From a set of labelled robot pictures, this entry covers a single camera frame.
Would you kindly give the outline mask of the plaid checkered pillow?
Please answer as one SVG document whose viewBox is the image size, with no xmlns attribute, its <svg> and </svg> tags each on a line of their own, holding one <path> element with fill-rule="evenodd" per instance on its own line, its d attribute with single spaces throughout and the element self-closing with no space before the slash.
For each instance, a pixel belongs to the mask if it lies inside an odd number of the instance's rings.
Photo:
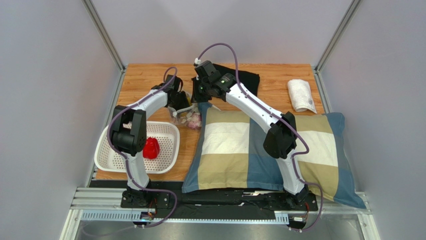
<svg viewBox="0 0 426 240">
<path fill-rule="evenodd" d="M 182 185 L 183 193 L 247 188 L 280 191 L 283 177 L 277 161 L 266 153 L 266 133 L 241 111 L 198 105 L 202 125 L 194 158 Z M 296 161 L 301 177 L 315 195 L 354 208 L 365 203 L 356 193 L 345 155 L 345 117 L 340 112 L 298 115 Z"/>
</svg>

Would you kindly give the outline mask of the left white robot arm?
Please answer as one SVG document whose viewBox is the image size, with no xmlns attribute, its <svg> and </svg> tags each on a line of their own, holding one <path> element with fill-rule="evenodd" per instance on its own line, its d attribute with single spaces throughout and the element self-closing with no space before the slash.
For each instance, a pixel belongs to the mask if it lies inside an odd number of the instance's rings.
<svg viewBox="0 0 426 240">
<path fill-rule="evenodd" d="M 146 96 L 128 106 L 116 106 L 107 127 L 107 140 L 125 165 L 127 187 L 139 191 L 146 198 L 150 192 L 160 189 L 149 188 L 150 178 L 144 160 L 138 160 L 146 145 L 147 119 L 161 108 L 172 103 L 171 96 L 183 87 L 176 75 L 167 75 L 164 82 L 154 86 Z"/>
</svg>

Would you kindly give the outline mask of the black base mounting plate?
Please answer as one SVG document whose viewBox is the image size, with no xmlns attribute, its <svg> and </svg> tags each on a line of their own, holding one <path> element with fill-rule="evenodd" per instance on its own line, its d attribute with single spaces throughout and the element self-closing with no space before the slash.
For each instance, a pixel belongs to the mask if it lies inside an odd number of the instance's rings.
<svg viewBox="0 0 426 240">
<path fill-rule="evenodd" d="M 315 213 L 319 206 L 314 194 L 296 203 L 287 192 L 258 189 L 226 188 L 182 192 L 182 182 L 154 181 L 150 184 L 160 192 L 129 190 L 124 180 L 94 180 L 91 188 L 118 189 L 119 207 L 124 209 L 149 209 L 150 215 L 184 220 L 273 220 L 276 212 L 305 215 Z"/>
</svg>

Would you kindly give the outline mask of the white perforated plastic basket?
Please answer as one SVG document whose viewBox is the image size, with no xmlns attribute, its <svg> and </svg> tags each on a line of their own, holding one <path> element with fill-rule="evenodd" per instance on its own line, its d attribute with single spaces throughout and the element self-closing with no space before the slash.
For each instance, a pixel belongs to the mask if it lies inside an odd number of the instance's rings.
<svg viewBox="0 0 426 240">
<path fill-rule="evenodd" d="M 154 159 L 144 159 L 147 174 L 164 174 L 171 170 L 176 163 L 179 147 L 180 132 L 177 126 L 169 122 L 148 121 L 147 137 L 154 138 L 159 144 L 159 154 Z M 94 163 L 98 169 L 107 172 L 125 173 L 125 163 L 122 156 L 109 145 L 105 127 L 98 140 Z"/>
</svg>

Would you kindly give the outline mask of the aluminium frame rail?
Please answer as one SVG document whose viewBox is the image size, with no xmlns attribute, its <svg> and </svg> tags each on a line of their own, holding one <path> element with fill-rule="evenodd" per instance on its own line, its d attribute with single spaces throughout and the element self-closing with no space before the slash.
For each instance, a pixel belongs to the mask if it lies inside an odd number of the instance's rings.
<svg viewBox="0 0 426 240">
<path fill-rule="evenodd" d="M 155 182 L 151 203 L 138 203 L 122 182 L 79 187 L 62 240 L 378 240 L 372 210 L 308 195 L 257 189 L 182 193 L 180 182 Z"/>
</svg>

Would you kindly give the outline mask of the clear zip top bag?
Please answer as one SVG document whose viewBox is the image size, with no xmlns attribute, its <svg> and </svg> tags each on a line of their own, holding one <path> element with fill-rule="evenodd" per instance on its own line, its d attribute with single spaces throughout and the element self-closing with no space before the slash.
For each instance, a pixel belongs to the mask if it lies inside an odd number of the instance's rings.
<svg viewBox="0 0 426 240">
<path fill-rule="evenodd" d="M 191 130 L 200 130 L 202 127 L 202 116 L 197 103 L 191 102 L 191 94 L 187 91 L 181 91 L 181 99 L 185 93 L 185 101 L 180 104 L 170 104 L 167 109 L 170 115 L 170 121 L 177 126 L 185 126 Z"/>
</svg>

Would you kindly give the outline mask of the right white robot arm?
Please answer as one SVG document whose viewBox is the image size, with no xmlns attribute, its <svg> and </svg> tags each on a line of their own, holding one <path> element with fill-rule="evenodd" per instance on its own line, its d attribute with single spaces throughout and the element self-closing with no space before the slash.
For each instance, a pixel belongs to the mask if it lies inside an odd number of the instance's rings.
<svg viewBox="0 0 426 240">
<path fill-rule="evenodd" d="M 248 115 L 265 132 L 263 148 L 277 161 L 283 178 L 283 189 L 293 195 L 297 204 L 309 194 L 308 183 L 303 180 L 297 155 L 308 154 L 307 142 L 297 132 L 296 118 L 291 112 L 282 113 L 252 94 L 239 79 L 239 70 L 234 74 L 222 74 L 209 61 L 194 60 L 197 74 L 193 81 L 195 102 L 207 102 L 218 98 Z"/>
</svg>

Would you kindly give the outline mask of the black folded cloth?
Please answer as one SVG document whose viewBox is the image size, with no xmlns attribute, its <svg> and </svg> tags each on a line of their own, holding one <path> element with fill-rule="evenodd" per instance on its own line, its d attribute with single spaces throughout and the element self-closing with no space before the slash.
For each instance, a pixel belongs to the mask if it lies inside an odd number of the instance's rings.
<svg viewBox="0 0 426 240">
<path fill-rule="evenodd" d="M 229 68 L 223 65 L 219 65 L 219 64 L 213 64 L 213 66 L 222 74 L 232 74 L 236 77 L 236 70 L 233 68 Z M 243 84 L 253 95 L 258 96 L 258 90 L 259 90 L 259 84 L 260 84 L 260 75 L 253 73 L 253 72 L 249 72 L 249 71 L 244 71 L 244 70 L 239 70 L 238 71 L 238 78 L 241 84 Z"/>
</svg>

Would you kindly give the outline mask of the white rolled towel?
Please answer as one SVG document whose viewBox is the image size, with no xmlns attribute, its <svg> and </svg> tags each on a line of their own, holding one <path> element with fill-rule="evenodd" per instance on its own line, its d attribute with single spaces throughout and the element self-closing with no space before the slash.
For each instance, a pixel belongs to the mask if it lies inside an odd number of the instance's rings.
<svg viewBox="0 0 426 240">
<path fill-rule="evenodd" d="M 287 87 L 292 107 L 296 112 L 311 111 L 315 114 L 318 113 L 307 81 L 292 79 L 287 82 Z"/>
</svg>

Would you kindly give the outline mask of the red fake fruit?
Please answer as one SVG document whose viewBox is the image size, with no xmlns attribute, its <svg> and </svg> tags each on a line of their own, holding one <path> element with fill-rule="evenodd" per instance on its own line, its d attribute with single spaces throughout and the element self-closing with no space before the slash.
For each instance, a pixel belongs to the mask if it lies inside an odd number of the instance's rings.
<svg viewBox="0 0 426 240">
<path fill-rule="evenodd" d="M 154 137 L 148 137 L 142 155 L 145 159 L 156 159 L 160 154 L 160 144 Z"/>
</svg>

